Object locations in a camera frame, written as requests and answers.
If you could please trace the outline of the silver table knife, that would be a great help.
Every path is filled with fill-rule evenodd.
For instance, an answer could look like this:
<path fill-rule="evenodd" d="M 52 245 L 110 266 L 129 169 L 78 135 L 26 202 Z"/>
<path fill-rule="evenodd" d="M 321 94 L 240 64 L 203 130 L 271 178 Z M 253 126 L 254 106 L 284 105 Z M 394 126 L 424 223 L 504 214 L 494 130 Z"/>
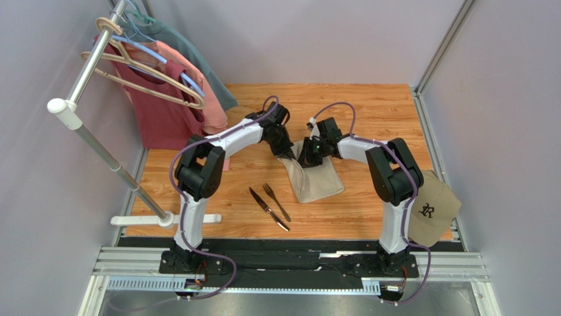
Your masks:
<path fill-rule="evenodd" d="M 263 201 L 263 199 L 251 187 L 249 187 L 249 191 L 252 197 L 255 199 L 256 203 L 260 206 L 260 208 L 262 208 L 264 212 L 269 214 L 279 227 L 289 232 L 290 228 L 288 227 L 288 225 L 279 216 L 275 214 L 275 212 Z"/>

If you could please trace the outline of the beige baseball cap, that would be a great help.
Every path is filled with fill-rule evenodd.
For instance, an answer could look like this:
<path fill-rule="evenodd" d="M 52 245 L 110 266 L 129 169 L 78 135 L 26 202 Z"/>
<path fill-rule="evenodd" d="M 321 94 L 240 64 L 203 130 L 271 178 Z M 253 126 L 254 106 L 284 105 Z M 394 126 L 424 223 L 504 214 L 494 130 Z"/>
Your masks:
<path fill-rule="evenodd" d="M 431 247 L 458 216 L 462 203 L 436 172 L 425 170 L 422 175 L 424 182 L 411 210 L 408 238 Z"/>

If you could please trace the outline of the blue plastic hanger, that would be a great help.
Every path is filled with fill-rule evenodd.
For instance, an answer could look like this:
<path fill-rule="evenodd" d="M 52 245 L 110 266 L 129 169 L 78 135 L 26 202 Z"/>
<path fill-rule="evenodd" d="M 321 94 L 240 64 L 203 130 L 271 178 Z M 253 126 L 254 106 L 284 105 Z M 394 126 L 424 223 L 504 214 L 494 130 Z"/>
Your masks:
<path fill-rule="evenodd" d="M 146 19 L 146 17 L 140 12 L 140 8 L 135 1 L 125 1 L 125 3 L 126 4 L 124 5 L 124 7 L 127 7 L 128 5 L 131 5 L 133 7 L 133 14 L 138 13 L 139 15 L 141 15 L 143 19 Z M 141 33 L 139 29 L 136 27 L 135 23 L 131 22 L 131 24 L 133 26 L 133 29 L 135 29 L 134 34 L 139 34 L 145 37 L 146 39 L 155 42 L 155 40 L 152 39 L 151 37 L 145 35 L 144 33 Z M 140 51 L 143 51 L 144 53 L 147 53 L 148 55 L 152 56 L 160 63 L 164 65 L 167 64 L 167 60 L 164 57 L 162 57 L 160 54 L 138 42 L 132 41 L 126 34 L 124 36 L 113 35 L 111 36 L 111 38 L 113 40 L 117 40 L 118 43 L 122 43 L 122 42 L 127 43 L 135 47 L 136 49 L 139 49 Z M 193 79 L 191 79 L 184 71 L 180 73 L 180 77 L 181 77 L 180 81 L 182 82 L 182 85 L 185 88 L 187 88 L 191 92 L 194 92 L 199 97 L 205 97 L 205 94 L 203 90 L 199 87 L 199 85 Z"/>

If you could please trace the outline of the silver fork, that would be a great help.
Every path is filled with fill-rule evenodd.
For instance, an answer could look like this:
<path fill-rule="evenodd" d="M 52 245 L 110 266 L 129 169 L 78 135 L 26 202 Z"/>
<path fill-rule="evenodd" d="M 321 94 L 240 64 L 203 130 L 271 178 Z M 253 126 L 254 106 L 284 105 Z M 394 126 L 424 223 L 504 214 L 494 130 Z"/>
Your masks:
<path fill-rule="evenodd" d="M 277 204 L 277 206 L 279 207 L 282 215 L 284 216 L 284 218 L 288 221 L 291 222 L 292 219 L 290 218 L 290 215 L 286 212 L 286 210 L 284 209 L 284 207 L 281 205 L 281 203 L 279 202 L 279 200 L 277 199 L 274 191 L 272 190 L 272 188 L 270 187 L 270 185 L 268 185 L 268 183 L 265 183 L 263 185 L 263 189 L 265 191 L 265 193 Z"/>

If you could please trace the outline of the beige wooden hanger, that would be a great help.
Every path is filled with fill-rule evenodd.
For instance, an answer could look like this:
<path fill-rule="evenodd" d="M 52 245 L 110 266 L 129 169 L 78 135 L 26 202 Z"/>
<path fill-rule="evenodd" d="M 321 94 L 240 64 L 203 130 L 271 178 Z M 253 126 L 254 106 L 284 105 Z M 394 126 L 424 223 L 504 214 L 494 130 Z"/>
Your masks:
<path fill-rule="evenodd" d="M 95 21 L 95 25 L 97 27 L 97 29 L 101 32 L 103 30 L 110 30 L 112 32 L 114 32 L 113 35 L 116 36 L 121 36 L 123 34 L 122 28 L 117 25 L 116 23 L 112 22 L 111 20 L 109 20 L 108 18 L 105 17 L 100 17 L 97 18 Z M 190 99 L 188 100 L 183 100 L 183 98 L 179 98 L 179 97 L 173 97 L 171 95 L 162 93 L 162 92 L 157 92 L 155 90 L 151 90 L 145 86 L 141 86 L 139 84 L 135 84 L 132 82 L 129 82 L 127 80 L 124 80 L 122 78 L 119 78 L 117 76 L 114 76 L 112 74 L 109 74 L 108 72 L 105 72 L 103 70 L 98 69 L 96 66 L 93 68 L 93 71 L 97 74 L 100 74 L 110 80 L 113 80 L 115 82 L 118 82 L 124 86 L 127 86 L 129 88 L 133 88 L 135 90 L 138 90 L 139 92 L 144 92 L 146 94 L 152 95 L 154 97 L 158 97 L 160 99 L 164 99 L 166 101 L 170 101 L 173 103 L 177 103 L 180 105 L 183 105 L 185 107 L 191 107 L 193 109 L 199 109 L 202 110 L 205 107 L 205 101 L 203 99 L 203 97 L 199 97 L 197 96 L 194 92 L 191 92 L 190 90 L 188 90 L 187 88 L 185 88 L 182 85 L 182 82 L 180 80 L 176 80 L 171 78 L 170 76 L 167 76 L 166 74 L 151 68 L 150 66 L 141 63 L 140 61 L 137 61 L 135 59 L 133 59 L 130 54 L 128 53 L 128 51 L 126 50 L 125 46 L 124 46 L 124 42 L 122 43 L 118 43 L 117 40 L 113 40 L 111 37 L 109 39 L 109 44 L 110 46 L 114 47 L 115 49 L 117 49 L 117 51 L 119 52 L 118 55 L 116 54 L 112 54 L 112 53 L 106 53 L 106 52 L 102 52 L 101 53 L 101 59 L 103 60 L 107 60 L 107 61 L 112 61 L 115 63 L 120 63 L 120 64 L 124 64 L 127 67 L 133 69 L 133 70 L 138 70 L 141 73 L 147 74 L 149 76 L 152 76 L 156 79 L 159 79 L 167 84 L 170 84 L 172 87 L 180 90 L 183 93 L 186 93 L 190 96 Z"/>

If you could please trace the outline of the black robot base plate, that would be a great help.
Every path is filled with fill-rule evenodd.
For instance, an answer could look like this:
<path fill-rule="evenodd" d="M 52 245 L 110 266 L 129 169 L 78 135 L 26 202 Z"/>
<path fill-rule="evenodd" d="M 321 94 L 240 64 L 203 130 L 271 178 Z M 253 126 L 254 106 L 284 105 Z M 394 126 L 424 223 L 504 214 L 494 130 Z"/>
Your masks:
<path fill-rule="evenodd" d="M 224 256 L 232 259 L 237 271 L 337 271 L 353 277 L 417 278 L 417 261 L 408 255 L 397 263 L 387 263 L 375 251 L 365 253 L 324 253 L 320 251 L 230 251 Z M 228 275 L 232 264 L 222 258 L 190 255 L 183 259 L 171 251 L 164 251 L 159 263 L 162 274 Z"/>

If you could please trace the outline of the teal green shirt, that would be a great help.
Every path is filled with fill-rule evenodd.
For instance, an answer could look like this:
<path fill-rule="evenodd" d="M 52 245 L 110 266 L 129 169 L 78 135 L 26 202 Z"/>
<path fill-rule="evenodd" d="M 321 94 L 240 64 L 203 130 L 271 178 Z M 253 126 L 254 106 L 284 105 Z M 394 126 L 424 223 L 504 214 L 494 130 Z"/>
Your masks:
<path fill-rule="evenodd" d="M 219 80 L 218 76 L 211 69 L 208 62 L 196 47 L 189 42 L 182 34 L 172 26 L 159 20 L 148 24 L 139 25 L 131 22 L 119 21 L 119 26 L 124 33 L 133 41 L 147 43 L 147 37 L 166 43 L 169 47 L 178 51 L 183 57 L 196 66 L 205 76 L 221 107 L 226 111 L 238 106 L 238 101 Z"/>

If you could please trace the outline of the aluminium frame rail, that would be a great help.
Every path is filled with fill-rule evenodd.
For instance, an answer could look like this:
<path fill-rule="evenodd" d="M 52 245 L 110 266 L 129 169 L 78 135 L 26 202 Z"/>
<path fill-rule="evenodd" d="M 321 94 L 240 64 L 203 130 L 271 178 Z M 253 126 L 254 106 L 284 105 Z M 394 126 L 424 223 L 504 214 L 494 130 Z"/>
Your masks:
<path fill-rule="evenodd" d="M 337 271 L 237 271 L 232 264 L 228 275 L 162 274 L 162 248 L 104 247 L 97 258 L 90 284 L 79 313 L 99 315 L 109 290 L 160 291 L 173 294 L 309 294 L 375 296 L 399 306 L 418 302 L 435 284 L 454 290 L 466 284 L 468 304 L 481 315 L 499 315 L 500 310 L 483 259 L 478 253 L 413 252 L 420 276 L 417 278 L 356 277 Z"/>

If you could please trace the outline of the dark red t-shirt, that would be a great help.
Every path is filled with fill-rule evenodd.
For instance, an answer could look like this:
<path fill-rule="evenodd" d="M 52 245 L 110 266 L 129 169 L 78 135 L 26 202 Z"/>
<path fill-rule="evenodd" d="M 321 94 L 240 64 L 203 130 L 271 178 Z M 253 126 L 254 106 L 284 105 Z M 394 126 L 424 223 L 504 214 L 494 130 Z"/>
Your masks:
<path fill-rule="evenodd" d="M 124 44 L 124 46 L 133 59 L 173 79 L 180 80 L 180 73 L 184 71 L 198 85 L 202 83 L 201 73 L 198 69 L 182 65 L 163 50 L 161 43 L 146 43 L 146 47 L 168 60 L 167 65 L 161 64 L 135 47 L 128 44 Z M 119 78 L 157 92 L 183 98 L 185 101 L 190 99 L 188 94 L 159 79 L 133 70 L 124 64 L 115 62 L 111 64 Z M 203 135 L 205 118 L 201 110 L 166 101 L 124 85 L 122 88 L 134 108 L 142 145 L 145 148 L 180 150 L 194 134 Z"/>

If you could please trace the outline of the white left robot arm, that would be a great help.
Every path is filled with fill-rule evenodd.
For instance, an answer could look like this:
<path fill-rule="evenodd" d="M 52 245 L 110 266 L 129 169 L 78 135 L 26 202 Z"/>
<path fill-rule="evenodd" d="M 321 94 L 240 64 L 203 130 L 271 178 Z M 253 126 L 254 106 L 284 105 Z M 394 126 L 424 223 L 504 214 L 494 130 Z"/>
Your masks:
<path fill-rule="evenodd" d="M 221 183 L 225 161 L 259 142 L 267 142 L 277 157 L 291 157 L 292 142 L 285 127 L 289 119 L 289 110 L 274 101 L 224 132 L 188 140 L 171 165 L 181 210 L 174 242 L 161 255 L 160 273 L 194 273 L 211 256 L 201 250 L 203 220 L 209 199 Z"/>

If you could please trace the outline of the beige cloth napkin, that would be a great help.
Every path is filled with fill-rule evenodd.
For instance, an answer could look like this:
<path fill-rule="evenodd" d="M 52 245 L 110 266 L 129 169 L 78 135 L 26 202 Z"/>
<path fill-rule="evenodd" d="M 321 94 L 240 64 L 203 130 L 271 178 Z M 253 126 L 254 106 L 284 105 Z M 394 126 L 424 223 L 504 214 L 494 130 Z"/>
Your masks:
<path fill-rule="evenodd" d="M 303 168 L 295 159 L 279 158 L 279 161 L 300 203 L 329 198 L 345 190 L 330 157 L 323 158 L 322 165 L 311 168 Z"/>

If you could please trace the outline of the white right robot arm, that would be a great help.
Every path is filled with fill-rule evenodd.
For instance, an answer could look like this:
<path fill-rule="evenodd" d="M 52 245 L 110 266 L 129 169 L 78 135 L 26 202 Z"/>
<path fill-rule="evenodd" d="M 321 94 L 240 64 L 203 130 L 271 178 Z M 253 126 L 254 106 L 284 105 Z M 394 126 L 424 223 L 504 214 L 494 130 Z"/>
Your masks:
<path fill-rule="evenodd" d="M 382 275 L 401 271 L 410 255 L 408 238 L 410 213 L 423 175 L 402 138 L 378 141 L 343 134 L 334 118 L 307 124 L 311 134 L 304 139 L 298 162 L 304 168 L 316 167 L 327 157 L 349 159 L 369 167 L 375 192 L 383 201 L 383 231 L 379 237 L 374 267 Z"/>

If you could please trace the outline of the salmon pink t-shirt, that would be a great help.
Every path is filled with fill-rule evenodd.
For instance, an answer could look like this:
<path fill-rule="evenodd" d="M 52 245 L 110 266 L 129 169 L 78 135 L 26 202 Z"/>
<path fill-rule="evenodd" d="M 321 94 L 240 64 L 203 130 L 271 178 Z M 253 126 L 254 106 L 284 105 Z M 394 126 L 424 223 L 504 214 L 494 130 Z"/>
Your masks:
<path fill-rule="evenodd" d="M 221 102 L 205 75 L 181 53 L 162 41 L 145 43 L 144 47 L 167 60 L 164 65 L 137 47 L 130 44 L 123 46 L 133 59 L 148 64 L 171 78 L 180 80 L 179 70 L 183 69 L 204 93 L 205 107 L 197 110 L 123 87 L 134 108 L 142 145 L 145 148 L 180 150 L 194 134 L 218 134 L 226 129 L 228 118 Z"/>

